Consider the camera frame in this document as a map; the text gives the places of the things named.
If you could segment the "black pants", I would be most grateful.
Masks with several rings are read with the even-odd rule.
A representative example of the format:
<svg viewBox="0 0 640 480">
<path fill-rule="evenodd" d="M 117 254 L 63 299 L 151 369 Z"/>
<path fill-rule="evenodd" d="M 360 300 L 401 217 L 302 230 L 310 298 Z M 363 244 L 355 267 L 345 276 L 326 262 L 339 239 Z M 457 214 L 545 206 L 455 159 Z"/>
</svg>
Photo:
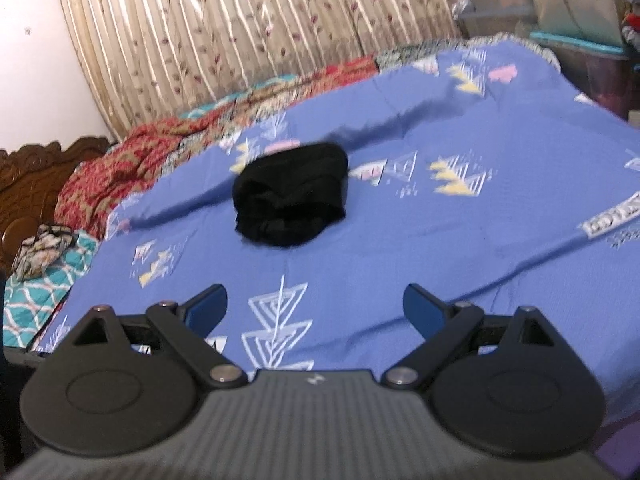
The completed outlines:
<svg viewBox="0 0 640 480">
<path fill-rule="evenodd" d="M 259 245 L 306 244 L 346 217 L 348 157 L 321 142 L 258 158 L 232 186 L 235 229 Z"/>
</svg>

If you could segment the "teal white patterned pillow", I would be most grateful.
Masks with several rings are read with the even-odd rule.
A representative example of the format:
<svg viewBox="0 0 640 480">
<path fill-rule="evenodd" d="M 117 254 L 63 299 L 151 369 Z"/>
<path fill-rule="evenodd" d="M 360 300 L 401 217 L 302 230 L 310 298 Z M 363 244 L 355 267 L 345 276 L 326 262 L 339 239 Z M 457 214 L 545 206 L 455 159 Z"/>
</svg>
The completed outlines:
<svg viewBox="0 0 640 480">
<path fill-rule="evenodd" d="M 66 249 L 39 278 L 6 281 L 3 306 L 3 344 L 26 349 L 46 327 L 55 309 L 62 304 L 73 284 L 89 270 L 100 242 L 77 231 L 76 244 Z"/>
</svg>

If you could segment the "blue patterned bedsheet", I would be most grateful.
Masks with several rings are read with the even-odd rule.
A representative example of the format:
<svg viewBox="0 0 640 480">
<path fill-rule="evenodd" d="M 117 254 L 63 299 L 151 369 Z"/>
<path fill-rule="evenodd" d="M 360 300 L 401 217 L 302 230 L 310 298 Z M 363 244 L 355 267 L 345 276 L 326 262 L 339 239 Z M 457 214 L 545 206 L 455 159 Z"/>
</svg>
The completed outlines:
<svg viewBox="0 0 640 480">
<path fill-rule="evenodd" d="M 346 217 L 290 249 L 244 240 L 250 162 L 328 141 Z M 437 53 L 232 134 L 117 207 L 39 348 L 87 310 L 224 285 L 210 331 L 244 370 L 367 368 L 413 349 L 407 285 L 493 314 L 534 306 L 598 378 L 608 419 L 639 408 L 639 133 L 541 55 L 502 40 Z"/>
</svg>

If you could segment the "crumpled floral cloth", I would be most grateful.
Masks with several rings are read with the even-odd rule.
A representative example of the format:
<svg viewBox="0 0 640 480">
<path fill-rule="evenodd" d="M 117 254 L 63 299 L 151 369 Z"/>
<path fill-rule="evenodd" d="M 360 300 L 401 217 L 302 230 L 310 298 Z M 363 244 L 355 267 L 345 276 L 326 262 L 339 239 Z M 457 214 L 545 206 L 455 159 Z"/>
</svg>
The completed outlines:
<svg viewBox="0 0 640 480">
<path fill-rule="evenodd" d="M 34 236 L 21 242 L 12 263 L 12 274 L 19 282 L 40 278 L 51 264 L 75 245 L 76 240 L 77 234 L 68 226 L 38 226 Z"/>
</svg>

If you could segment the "red floral quilt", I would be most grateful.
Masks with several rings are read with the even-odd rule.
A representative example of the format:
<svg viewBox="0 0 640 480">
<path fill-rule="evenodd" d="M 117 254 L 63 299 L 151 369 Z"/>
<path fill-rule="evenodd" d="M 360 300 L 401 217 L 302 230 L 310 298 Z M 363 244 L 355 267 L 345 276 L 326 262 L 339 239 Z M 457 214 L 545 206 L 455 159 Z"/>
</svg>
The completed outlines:
<svg viewBox="0 0 640 480">
<path fill-rule="evenodd" d="M 303 76 L 279 76 L 201 106 L 190 114 L 134 128 L 125 141 L 112 146 L 101 157 L 82 162 L 74 170 L 58 193 L 53 221 L 100 240 L 108 215 L 122 200 L 152 188 L 159 178 L 217 141 L 299 102 L 367 79 L 386 68 L 464 45 L 463 39 L 427 40 Z"/>
</svg>

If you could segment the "carved wooden headboard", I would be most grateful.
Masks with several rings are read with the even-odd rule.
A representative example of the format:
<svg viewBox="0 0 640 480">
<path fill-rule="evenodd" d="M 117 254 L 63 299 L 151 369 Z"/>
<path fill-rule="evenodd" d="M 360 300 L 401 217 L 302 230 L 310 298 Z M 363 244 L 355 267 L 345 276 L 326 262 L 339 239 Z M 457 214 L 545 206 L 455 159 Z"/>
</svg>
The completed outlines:
<svg viewBox="0 0 640 480">
<path fill-rule="evenodd" d="M 1 152 L 1 271 L 11 273 L 22 241 L 38 226 L 53 221 L 58 193 L 81 162 L 103 156 L 110 147 L 104 136 L 85 136 L 69 148 L 58 141 L 25 144 Z"/>
</svg>

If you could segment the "beige leaf print curtain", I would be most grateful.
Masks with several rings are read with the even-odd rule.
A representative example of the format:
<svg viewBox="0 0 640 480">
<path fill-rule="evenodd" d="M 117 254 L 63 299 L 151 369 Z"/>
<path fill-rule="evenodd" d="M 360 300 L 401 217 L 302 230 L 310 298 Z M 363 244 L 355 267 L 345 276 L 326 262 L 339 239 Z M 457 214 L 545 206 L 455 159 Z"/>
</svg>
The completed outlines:
<svg viewBox="0 0 640 480">
<path fill-rule="evenodd" d="M 275 76 L 459 35 L 457 0 L 60 0 L 107 127 L 123 139 Z"/>
</svg>

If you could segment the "clear teal-lid storage bin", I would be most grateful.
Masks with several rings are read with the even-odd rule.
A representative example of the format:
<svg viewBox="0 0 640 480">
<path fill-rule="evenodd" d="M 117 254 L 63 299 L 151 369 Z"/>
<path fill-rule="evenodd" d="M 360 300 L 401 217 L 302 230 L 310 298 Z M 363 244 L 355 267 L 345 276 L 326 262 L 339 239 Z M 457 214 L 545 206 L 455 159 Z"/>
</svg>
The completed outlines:
<svg viewBox="0 0 640 480">
<path fill-rule="evenodd" d="M 639 0 L 457 0 L 454 17 L 468 37 L 532 40 L 590 99 L 638 119 Z"/>
</svg>

